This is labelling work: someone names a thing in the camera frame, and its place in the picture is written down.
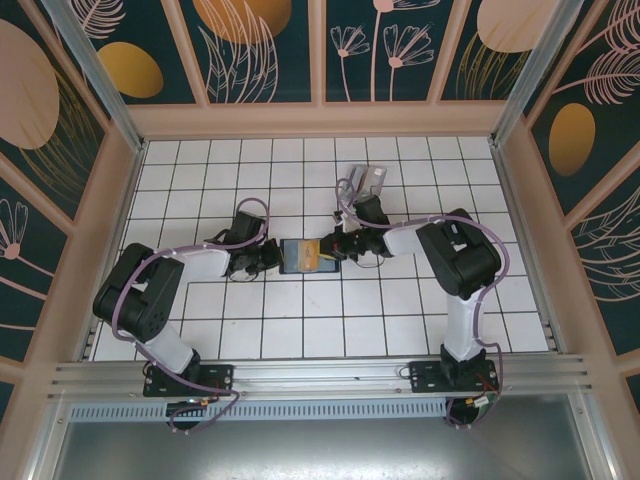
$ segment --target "wall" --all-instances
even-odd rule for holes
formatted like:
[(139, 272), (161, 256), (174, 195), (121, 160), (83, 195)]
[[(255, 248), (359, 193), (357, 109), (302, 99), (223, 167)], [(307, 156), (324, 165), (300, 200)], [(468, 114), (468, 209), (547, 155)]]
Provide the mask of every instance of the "wall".
[(73, 359), (132, 151), (30, 2), (0, 0), (0, 65), (0, 476), (16, 478), (49, 375)]
[(640, 4), (596, 0), (581, 16), (505, 151), (568, 350), (639, 472)]
[(487, 134), (558, 1), (90, 3), (71, 5), (141, 132), (186, 138)]

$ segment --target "cable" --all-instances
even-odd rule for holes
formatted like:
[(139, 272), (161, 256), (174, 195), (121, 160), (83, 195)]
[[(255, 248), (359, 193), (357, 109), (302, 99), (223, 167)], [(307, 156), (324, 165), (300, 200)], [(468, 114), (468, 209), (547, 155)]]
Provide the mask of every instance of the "cable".
[[(231, 400), (229, 402), (229, 404), (227, 406), (225, 406), (222, 410), (220, 410), (220, 412), (218, 412), (213, 418), (211, 418), (210, 420), (207, 420), (206, 422), (201, 422), (198, 425), (196, 425), (195, 427), (193, 427), (190, 430), (178, 430), (177, 428), (175, 428), (175, 426), (173, 425), (173, 422), (170, 422), (171, 428), (173, 429), (174, 433), (177, 432), (183, 432), (183, 434), (188, 435), (189, 432), (192, 433), (196, 433), (200, 430), (204, 430), (205, 428), (207, 428), (208, 426), (212, 425), (213, 423), (216, 422), (216, 420), (218, 420), (218, 418), (220, 418), (222, 415), (224, 415), (225, 413), (227, 413), (235, 404), (236, 402), (240, 399), (240, 392), (237, 392), (235, 390), (226, 390), (226, 389), (222, 389), (222, 388), (212, 388), (212, 387), (208, 387), (205, 385), (198, 385), (196, 383), (193, 382), (189, 382), (188, 380), (185, 380), (184, 378), (180, 377), (179, 375), (177, 375), (176, 373), (172, 372), (171, 370), (169, 370), (167, 367), (165, 367), (160, 361), (158, 361), (158, 359), (151, 353), (149, 352), (144, 344), (140, 343), (138, 340), (136, 340), (135, 338), (132, 337), (126, 337), (124, 335), (121, 335), (120, 332), (118, 331), (118, 319), (120, 318), (120, 311), (122, 310), (122, 305), (124, 304), (124, 300), (127, 297), (127, 294), (129, 293), (129, 291), (131, 290), (131, 287), (133, 286), (133, 284), (135, 283), (136, 279), (140, 276), (140, 274), (144, 271), (145, 268), (147, 268), (149, 265), (151, 265), (151, 263), (153, 263), (155, 260), (157, 260), (158, 258), (164, 257), (164, 256), (175, 256), (179, 253), (188, 253), (188, 252), (196, 252), (196, 251), (201, 251), (201, 250), (236, 250), (239, 248), (244, 248), (248, 245), (251, 245), (255, 242), (260, 241), (261, 238), (263, 238), (266, 234), (267, 231), (269, 229), (269, 220), (270, 220), (270, 211), (269, 211), (269, 206), (263, 201), (260, 200), (259, 198), (255, 198), (255, 197), (249, 197), (249, 198), (245, 198), (244, 200), (242, 200), (238, 206), (236, 207), (236, 213), (240, 210), (240, 207), (242, 207), (242, 205), (244, 205), (247, 202), (257, 202), (260, 205), (262, 205), (264, 207), (265, 210), (265, 222), (264, 225), (262, 225), (262, 228), (260, 229), (260, 231), (256, 234), (255, 237), (236, 244), (236, 245), (214, 245), (211, 243), (202, 243), (201, 245), (188, 245), (188, 246), (184, 246), (184, 247), (177, 247), (177, 248), (169, 248), (167, 250), (162, 250), (159, 252), (154, 253), (153, 255), (151, 255), (149, 258), (145, 259), (142, 261), (142, 263), (140, 263), (140, 265), (138, 266), (138, 268), (136, 268), (133, 272), (133, 274), (131, 275), (131, 277), (129, 277), (129, 280), (127, 280), (127, 283), (125, 283), (124, 287), (122, 288), (122, 292), (120, 293), (120, 296), (118, 297), (118, 301), (116, 302), (116, 306), (113, 310), (113, 315), (111, 316), (111, 332), (113, 333), (113, 336), (116, 337), (118, 340), (122, 340), (122, 341), (127, 341), (130, 343), (135, 344), (136, 350), (138, 352), (140, 352), (141, 355), (143, 355), (145, 358), (147, 358), (147, 360), (149, 360), (152, 365), (157, 366), (160, 370), (162, 370), (165, 374), (167, 374), (169, 377), (173, 378), (175, 381), (190, 387), (190, 388), (194, 388), (196, 390), (202, 390), (205, 392), (210, 392), (210, 393), (214, 393), (216, 395), (228, 395), (228, 394), (232, 394), (234, 395), (234, 399)], [(195, 409), (195, 407), (187, 407), (189, 410), (193, 410)]]
[[(472, 227), (475, 227), (478, 230), (480, 230), (483, 233), (485, 233), (487, 236), (489, 236), (492, 240), (494, 240), (496, 242), (496, 245), (498, 245), (498, 248), (500, 248), (500, 250), (502, 251), (502, 255), (504, 257), (504, 268), (502, 269), (502, 272), (500, 272), (500, 274), (495, 278), (495, 280), (490, 285), (485, 287), (480, 292), (480, 295), (478, 295), (478, 300), (476, 301), (476, 306), (475, 306), (475, 308), (473, 310), (473, 337), (474, 337), (474, 340), (481, 347), (483, 347), (483, 348), (493, 348), (493, 347), (495, 347), (497, 349), (497, 351), (498, 351), (498, 365), (499, 365), (499, 370), (500, 370), (499, 371), (499, 378), (500, 379), (499, 379), (499, 383), (498, 383), (497, 395), (498, 395), (498, 398), (500, 398), (500, 394), (502, 393), (502, 382), (504, 380), (502, 348), (500, 347), (500, 344), (498, 342), (486, 343), (480, 338), (479, 319), (480, 319), (480, 309), (482, 308), (482, 301), (487, 296), (487, 294), (492, 289), (496, 288), (496, 286), (507, 276), (507, 272), (509, 271), (509, 266), (511, 264), (511, 260), (509, 258), (509, 252), (508, 252), (507, 247), (505, 246), (505, 244), (489, 228), (485, 227), (484, 225), (482, 225), (482, 224), (480, 224), (478, 222), (470, 220), (468, 218), (458, 217), (457, 215), (433, 215), (431, 217), (419, 218), (419, 219), (416, 219), (416, 220), (409, 220), (409, 221), (406, 221), (406, 222), (399, 222), (399, 223), (394, 223), (394, 224), (391, 224), (391, 225), (382, 225), (382, 224), (376, 224), (376, 223), (371, 223), (371, 222), (367, 222), (367, 221), (361, 220), (361, 219), (358, 218), (358, 216), (354, 212), (349, 210), (349, 208), (351, 207), (351, 205), (353, 205), (353, 203), (355, 201), (355, 195), (351, 198), (351, 200), (349, 201), (348, 205), (344, 204), (344, 202), (343, 202), (343, 200), (342, 200), (342, 198), (340, 196), (340, 185), (342, 183), (346, 183), (349, 187), (351, 187), (351, 191), (355, 192), (355, 187), (353, 186), (353, 183), (351, 183), (351, 180), (349, 180), (348, 178), (341, 178), (340, 180), (338, 180), (337, 183), (336, 183), (336, 186), (335, 186), (335, 194), (336, 194), (336, 199), (338, 200), (338, 206), (340, 207), (340, 209), (349, 218), (351, 218), (352, 220), (355, 220), (360, 225), (363, 225), (365, 227), (379, 228), (379, 229), (383, 229), (383, 230), (391, 230), (391, 229), (394, 229), (394, 228), (407, 227), (407, 226), (412, 226), (412, 225), (422, 225), (422, 224), (427, 224), (427, 223), (435, 223), (435, 222), (439, 222), (439, 221), (447, 221), (447, 220), (449, 220), (449, 221), (462, 222), (462, 223), (466, 223), (467, 225), (471, 225)], [(451, 408), (452, 408), (452, 406), (453, 406), (453, 399), (449, 400), (449, 404), (447, 406), (447, 414), (446, 414), (445, 420), (449, 424), (455, 424), (455, 423), (460, 424), (460, 422), (457, 422), (457, 420), (455, 420), (454, 418), (451, 417)], [(484, 420), (486, 417), (487, 417), (487, 414), (485, 414), (481, 419), (476, 420), (474, 423), (477, 424), (479, 421)]]

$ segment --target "white grid floor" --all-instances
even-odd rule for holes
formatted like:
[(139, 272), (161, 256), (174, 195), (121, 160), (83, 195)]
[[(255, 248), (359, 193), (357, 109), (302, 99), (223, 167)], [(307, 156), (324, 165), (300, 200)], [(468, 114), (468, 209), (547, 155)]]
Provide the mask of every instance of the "white grid floor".
[[(512, 267), (487, 300), (483, 338), (505, 352), (548, 350), (481, 137), (152, 142), (122, 246), (200, 242), (228, 228), (247, 197), (269, 203), (270, 237), (322, 237), (333, 230), (336, 178), (354, 163), (388, 169), (381, 200), (392, 222), (463, 207), (507, 242)], [(249, 211), (260, 208), (250, 204)], [(439, 353), (446, 297), (426, 257), (408, 256), (374, 268), (343, 262), (336, 274), (270, 271), (251, 283), (191, 283), (179, 289), (170, 318), (208, 360), (425, 355)], [(108, 325), (98, 326), (91, 360), (134, 355)]]

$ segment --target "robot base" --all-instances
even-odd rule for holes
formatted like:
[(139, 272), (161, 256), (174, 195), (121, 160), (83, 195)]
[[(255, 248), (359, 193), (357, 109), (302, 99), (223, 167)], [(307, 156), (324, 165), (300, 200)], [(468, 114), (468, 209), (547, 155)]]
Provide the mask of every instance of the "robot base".
[[(498, 390), (498, 379), (495, 364), (491, 360), (483, 360), (474, 369), (475, 373), (482, 375), (487, 383)], [(410, 362), (409, 379), (413, 393), (453, 393), (453, 392), (478, 392), (484, 391), (484, 384), (477, 375), (467, 375), (458, 380), (455, 385), (444, 374), (439, 360), (427, 362)]]
[[(193, 383), (230, 390), (233, 386), (233, 365), (200, 365)], [(146, 369), (142, 395), (150, 398), (210, 397), (212, 393), (187, 387), (150, 365)]]

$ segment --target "white tile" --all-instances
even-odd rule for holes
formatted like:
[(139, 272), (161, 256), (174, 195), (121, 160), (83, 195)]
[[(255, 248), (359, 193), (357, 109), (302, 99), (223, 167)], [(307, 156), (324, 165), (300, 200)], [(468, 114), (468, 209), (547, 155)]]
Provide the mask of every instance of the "white tile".
[(537, 313), (505, 313), (511, 348), (514, 352), (546, 352), (549, 350)]
[(429, 137), (429, 149), (434, 160), (462, 158), (456, 137)]
[(344, 356), (344, 330), (342, 318), (305, 318), (304, 356)]
[(262, 331), (262, 358), (302, 357), (302, 319), (265, 320)]
[(427, 338), (422, 315), (385, 317), (389, 355), (427, 355)]
[(274, 162), (302, 162), (301, 138), (276, 138), (273, 141)]
[(478, 212), (507, 212), (502, 188), (498, 185), (472, 185), (473, 199)]
[(173, 165), (178, 158), (180, 142), (150, 142), (145, 165)]
[(387, 169), (387, 173), (384, 177), (384, 186), (402, 186), (402, 171), (400, 170), (400, 162), (392, 161), (392, 162), (383, 162), (376, 161), (371, 164), (372, 167), (382, 167)]
[(378, 280), (344, 280), (342, 282), (344, 315), (381, 315)]
[[(504, 268), (504, 256), (502, 255), (502, 250), (500, 250), (497, 245), (494, 246), (498, 251), (498, 255), (500, 255), (502, 268)], [(509, 253), (509, 271), (507, 272), (507, 275), (526, 275), (527, 270), (524, 267), (524, 260), (522, 258), (522, 253), (520, 253), (518, 244), (507, 243), (505, 247), (507, 247), (507, 252)]]
[(181, 283), (176, 290), (176, 296), (171, 305), (169, 320), (182, 320), (184, 315), (184, 302), (187, 300), (187, 284)]
[(386, 214), (407, 213), (407, 202), (404, 198), (404, 188), (383, 187), (380, 193), (382, 211)]
[(202, 190), (177, 190), (169, 194), (166, 218), (197, 217), (200, 212)]
[(304, 238), (322, 238), (333, 232), (334, 229), (333, 217), (304, 217)]
[(537, 310), (527, 277), (506, 277), (496, 288), (503, 312), (535, 312)]
[(262, 318), (264, 282), (227, 283), (223, 317)]
[(173, 165), (146, 165), (142, 167), (138, 190), (169, 190)]
[(207, 163), (210, 140), (183, 140), (178, 150), (178, 163)]
[(200, 216), (233, 217), (235, 199), (234, 190), (205, 190), (202, 192)]
[(464, 208), (467, 212), (474, 212), (476, 207), (473, 203), (471, 190), (468, 186), (444, 186), (438, 187), (442, 210), (449, 213), (457, 208)]
[[(480, 332), (480, 339), (485, 343), (498, 343), (502, 353), (511, 351), (509, 347), (509, 339), (507, 338), (507, 331), (504, 329), (504, 321), (502, 320), (502, 314), (500, 313), (485, 313), (483, 318), (482, 332)], [(487, 348), (489, 353), (497, 353), (496, 347)]]
[(209, 150), (209, 163), (238, 163), (241, 140), (213, 140)]
[(302, 238), (302, 217), (273, 217), (269, 222), (271, 238)]
[(271, 190), (269, 205), (271, 215), (275, 217), (302, 215), (302, 189), (278, 188)]
[(331, 215), (338, 208), (333, 188), (305, 188), (304, 214)]
[(398, 160), (396, 137), (367, 137), (369, 160)]
[(422, 314), (417, 280), (382, 280), (385, 315)]
[(447, 292), (435, 278), (420, 279), (420, 294), (424, 313), (447, 313)]
[(222, 320), (192, 320), (182, 324), (182, 340), (196, 349), (202, 360), (217, 360)]
[(342, 288), (340, 287), (340, 282), (305, 282), (304, 316), (342, 316)]
[(436, 276), (425, 254), (415, 255), (415, 259), (416, 265), (418, 266), (418, 276), (420, 278), (434, 278)]
[(462, 160), (436, 160), (433, 162), (438, 185), (467, 185), (467, 172)]
[(304, 139), (305, 162), (333, 162), (335, 159), (336, 151), (333, 138)]
[(230, 218), (200, 218), (196, 243), (215, 237), (220, 231), (231, 227)]
[(378, 265), (382, 259), (378, 259), (376, 255), (367, 252), (366, 255), (358, 259), (358, 263), (353, 260), (345, 260), (340, 264), (342, 270), (342, 278), (345, 280), (357, 280), (367, 278), (378, 278)]
[(479, 213), (480, 223), (489, 228), (503, 242), (515, 242), (516, 233), (508, 213)]
[(271, 178), (271, 164), (240, 164), (238, 188), (268, 188)]
[(447, 316), (425, 315), (424, 323), (427, 327), (429, 354), (439, 355), (440, 345), (444, 343), (444, 337), (447, 334)]
[(493, 160), (468, 160), (464, 162), (472, 185), (498, 185), (500, 179)]
[(262, 320), (225, 320), (220, 359), (260, 358)]
[(173, 173), (173, 182), (171, 182), (171, 189), (202, 189), (206, 169), (206, 165), (176, 165), (176, 170)]
[(162, 230), (162, 219), (131, 220), (127, 227), (124, 244), (141, 243), (149, 248), (157, 248)]
[(381, 278), (416, 278), (416, 264), (413, 255), (385, 258), (380, 265)]
[(267, 283), (264, 299), (264, 317), (302, 317), (302, 282)]
[(406, 187), (409, 213), (440, 213), (440, 198), (436, 187)]
[(348, 357), (386, 355), (382, 317), (351, 317), (344, 319)]
[(162, 226), (159, 248), (193, 245), (198, 227), (197, 218), (168, 218)]
[(425, 137), (398, 137), (401, 160), (428, 160), (429, 145)]
[(302, 165), (302, 163), (274, 163), (271, 167), (271, 186), (301, 188)]
[(458, 137), (464, 158), (491, 158), (489, 142), (485, 137)]
[(431, 160), (403, 161), (402, 177), (405, 185), (435, 185)]
[(236, 188), (238, 181), (238, 164), (209, 164), (204, 188)]
[(118, 340), (113, 336), (111, 326), (108, 323), (102, 323), (98, 344), (95, 347), (94, 361), (133, 360), (135, 353), (136, 350), (131, 343)]
[(272, 140), (243, 140), (240, 150), (240, 162), (269, 163), (271, 162)]
[(224, 283), (191, 283), (187, 291), (184, 318), (219, 319), (224, 305)]
[(304, 164), (305, 187), (334, 187), (336, 184), (335, 162), (316, 162)]
[(366, 160), (367, 146), (364, 138), (336, 138), (337, 160)]
[[(246, 189), (246, 190), (238, 190), (237, 194), (236, 194), (236, 204), (234, 207), (234, 212), (236, 210), (238, 210), (238, 205), (240, 205), (240, 203), (243, 200), (247, 200), (250, 198), (258, 198), (260, 200), (262, 200), (264, 203), (266, 203), (267, 205), (269, 205), (269, 190), (266, 188), (256, 188), (256, 189)], [(247, 201), (245, 203), (242, 204), (242, 207), (240, 208), (243, 212), (247, 212), (250, 213), (252, 215), (256, 215), (258, 217), (262, 217), (265, 218), (267, 213), (264, 209), (264, 206), (262, 204), (260, 204), (259, 202), (254, 202), (254, 201)]]

